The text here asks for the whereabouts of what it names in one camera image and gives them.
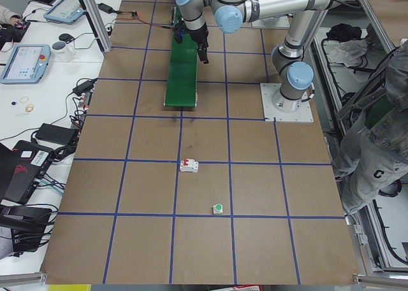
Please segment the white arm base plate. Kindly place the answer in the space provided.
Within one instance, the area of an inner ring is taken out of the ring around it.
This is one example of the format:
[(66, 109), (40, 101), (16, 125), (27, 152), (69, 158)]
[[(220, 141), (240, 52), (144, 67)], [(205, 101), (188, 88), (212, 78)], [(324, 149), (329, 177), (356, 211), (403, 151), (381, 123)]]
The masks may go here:
[(261, 83), (263, 114), (266, 122), (313, 123), (308, 92), (300, 100), (288, 100), (280, 93), (280, 83)]

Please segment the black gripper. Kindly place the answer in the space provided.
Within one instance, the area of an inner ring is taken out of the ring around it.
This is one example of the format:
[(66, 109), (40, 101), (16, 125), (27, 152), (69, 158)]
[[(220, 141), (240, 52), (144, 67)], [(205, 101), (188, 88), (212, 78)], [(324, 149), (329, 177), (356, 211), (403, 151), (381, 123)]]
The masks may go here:
[(197, 53), (199, 60), (204, 63), (208, 64), (208, 55), (207, 55), (207, 48), (208, 48), (208, 27), (207, 24), (204, 23), (202, 27), (198, 30), (190, 30), (186, 27), (184, 21), (178, 22), (173, 27), (173, 38), (178, 43), (181, 44), (184, 39), (184, 35), (190, 35), (190, 38), (197, 43)]

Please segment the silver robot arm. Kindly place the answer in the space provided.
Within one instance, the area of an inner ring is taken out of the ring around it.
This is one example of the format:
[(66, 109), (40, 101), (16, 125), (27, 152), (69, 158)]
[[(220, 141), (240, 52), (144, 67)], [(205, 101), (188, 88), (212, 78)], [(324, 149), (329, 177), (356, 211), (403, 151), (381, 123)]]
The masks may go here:
[(272, 103), (280, 111), (296, 111), (312, 84), (314, 71), (302, 57), (326, 14), (326, 11), (295, 13), (284, 41), (272, 50), (272, 62), (282, 80), (272, 96)]
[(220, 30), (231, 34), (246, 22), (278, 17), (292, 13), (295, 17), (286, 37), (278, 47), (285, 59), (299, 59), (305, 42), (312, 35), (312, 25), (324, 10), (345, 3), (346, 0), (175, 0), (184, 23), (186, 33), (197, 44), (200, 61), (207, 63), (208, 28), (203, 14), (211, 8)]

